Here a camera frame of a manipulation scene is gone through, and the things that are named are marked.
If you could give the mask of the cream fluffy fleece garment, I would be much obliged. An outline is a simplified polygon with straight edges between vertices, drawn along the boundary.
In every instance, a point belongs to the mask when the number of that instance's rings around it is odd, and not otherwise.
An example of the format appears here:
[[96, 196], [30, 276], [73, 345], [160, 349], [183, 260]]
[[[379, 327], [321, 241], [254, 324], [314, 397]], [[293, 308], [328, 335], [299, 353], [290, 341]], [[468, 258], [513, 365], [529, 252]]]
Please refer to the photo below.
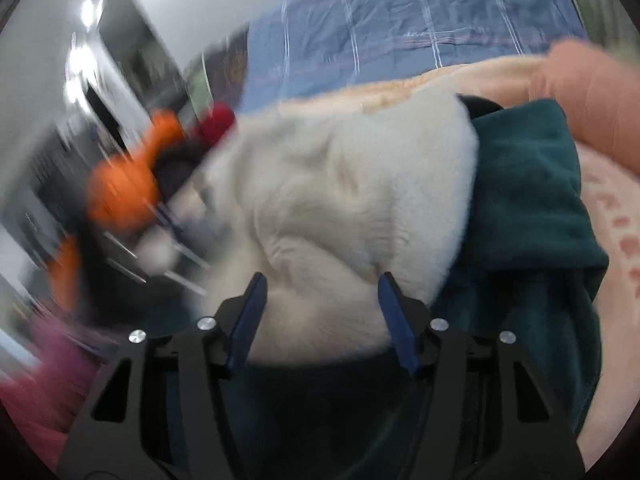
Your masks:
[[264, 110], [241, 118], [176, 203], [206, 265], [196, 315], [255, 273], [268, 299], [250, 360], [326, 364], [390, 342], [383, 273], [426, 304], [442, 290], [469, 219], [478, 136], [461, 99], [421, 89], [370, 112]]

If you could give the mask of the pink quilted pillow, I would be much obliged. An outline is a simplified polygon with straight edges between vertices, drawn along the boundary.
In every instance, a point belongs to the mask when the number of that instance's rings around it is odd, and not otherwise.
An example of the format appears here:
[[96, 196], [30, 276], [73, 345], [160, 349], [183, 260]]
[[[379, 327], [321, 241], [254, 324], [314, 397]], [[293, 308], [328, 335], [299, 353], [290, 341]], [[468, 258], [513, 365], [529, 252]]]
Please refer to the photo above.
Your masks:
[[585, 41], [557, 42], [535, 70], [532, 100], [554, 99], [574, 138], [639, 172], [639, 67]]

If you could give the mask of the pink lettered fleece blanket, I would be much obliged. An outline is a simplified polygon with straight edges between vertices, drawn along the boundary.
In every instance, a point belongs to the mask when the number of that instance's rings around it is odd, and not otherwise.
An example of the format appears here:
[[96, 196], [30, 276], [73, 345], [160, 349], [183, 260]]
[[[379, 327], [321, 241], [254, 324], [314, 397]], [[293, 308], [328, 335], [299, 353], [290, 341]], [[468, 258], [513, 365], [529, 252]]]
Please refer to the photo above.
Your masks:
[[[358, 84], [280, 103], [282, 112], [376, 110], [424, 87], [447, 87], [504, 107], [533, 101], [529, 85], [547, 55], [502, 56], [430, 70], [408, 79]], [[599, 385], [578, 445], [594, 474], [631, 452], [622, 478], [639, 475], [639, 173], [574, 138], [582, 170], [582, 199], [610, 266], [596, 298], [603, 339]]]

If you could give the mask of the blue plaid quilt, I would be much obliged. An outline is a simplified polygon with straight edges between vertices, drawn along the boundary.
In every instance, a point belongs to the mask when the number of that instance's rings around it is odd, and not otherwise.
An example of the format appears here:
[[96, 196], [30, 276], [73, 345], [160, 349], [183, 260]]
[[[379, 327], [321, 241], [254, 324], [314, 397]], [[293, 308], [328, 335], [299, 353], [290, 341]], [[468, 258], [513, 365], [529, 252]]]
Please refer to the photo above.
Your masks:
[[248, 26], [240, 110], [586, 36], [574, 0], [288, 0]]

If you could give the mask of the red knitted garment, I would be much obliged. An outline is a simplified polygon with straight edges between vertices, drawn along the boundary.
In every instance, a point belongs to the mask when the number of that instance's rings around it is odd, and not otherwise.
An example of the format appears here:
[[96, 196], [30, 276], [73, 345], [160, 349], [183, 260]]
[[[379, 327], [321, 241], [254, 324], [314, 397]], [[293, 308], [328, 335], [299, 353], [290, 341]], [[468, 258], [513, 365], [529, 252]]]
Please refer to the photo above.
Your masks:
[[232, 108], [225, 102], [216, 101], [209, 107], [195, 127], [194, 134], [208, 146], [218, 144], [236, 122]]

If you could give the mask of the orange puffer jacket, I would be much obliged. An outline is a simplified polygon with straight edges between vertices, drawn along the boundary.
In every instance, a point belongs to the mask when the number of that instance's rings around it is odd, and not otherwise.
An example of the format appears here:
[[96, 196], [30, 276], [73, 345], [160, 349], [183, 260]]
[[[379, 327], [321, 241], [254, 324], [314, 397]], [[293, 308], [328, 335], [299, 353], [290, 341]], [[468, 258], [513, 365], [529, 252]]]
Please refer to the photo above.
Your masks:
[[[175, 112], [154, 112], [151, 127], [132, 153], [109, 157], [92, 170], [86, 192], [88, 204], [80, 210], [100, 228], [116, 233], [129, 234], [148, 226], [155, 217], [152, 208], [160, 202], [152, 166], [161, 151], [185, 136]], [[70, 232], [47, 264], [53, 300], [65, 312], [73, 311], [79, 301], [79, 269], [77, 235]]]

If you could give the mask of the black garment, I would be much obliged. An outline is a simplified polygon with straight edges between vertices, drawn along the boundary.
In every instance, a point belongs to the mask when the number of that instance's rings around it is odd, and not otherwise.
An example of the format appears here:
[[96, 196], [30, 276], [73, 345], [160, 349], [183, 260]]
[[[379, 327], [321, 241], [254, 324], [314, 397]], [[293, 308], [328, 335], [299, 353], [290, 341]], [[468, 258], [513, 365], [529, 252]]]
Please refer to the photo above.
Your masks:
[[158, 155], [152, 166], [152, 174], [163, 203], [167, 203], [180, 190], [209, 150], [210, 145], [201, 138], [187, 138], [172, 144]]

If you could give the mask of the dark patterned pillow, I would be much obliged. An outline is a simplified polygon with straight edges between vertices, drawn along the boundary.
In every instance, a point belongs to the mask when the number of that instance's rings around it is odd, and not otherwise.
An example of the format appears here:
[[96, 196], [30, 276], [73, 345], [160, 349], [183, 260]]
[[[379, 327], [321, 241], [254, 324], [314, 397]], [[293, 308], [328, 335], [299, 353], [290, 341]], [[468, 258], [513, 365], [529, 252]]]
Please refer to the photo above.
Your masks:
[[236, 110], [242, 101], [248, 65], [248, 28], [214, 44], [204, 54], [210, 95]]

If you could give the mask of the dark green fleece sweater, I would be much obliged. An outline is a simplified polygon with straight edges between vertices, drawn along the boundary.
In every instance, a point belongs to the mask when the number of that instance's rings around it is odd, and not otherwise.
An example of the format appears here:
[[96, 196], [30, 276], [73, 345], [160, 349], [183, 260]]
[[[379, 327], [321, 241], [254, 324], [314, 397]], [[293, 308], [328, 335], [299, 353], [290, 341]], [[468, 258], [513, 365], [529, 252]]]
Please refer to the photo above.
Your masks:
[[469, 219], [430, 304], [392, 341], [326, 364], [229, 370], [224, 300], [183, 339], [180, 399], [195, 479], [577, 479], [576, 436], [601, 369], [593, 300], [608, 258], [580, 198], [559, 105], [458, 96], [478, 136]]

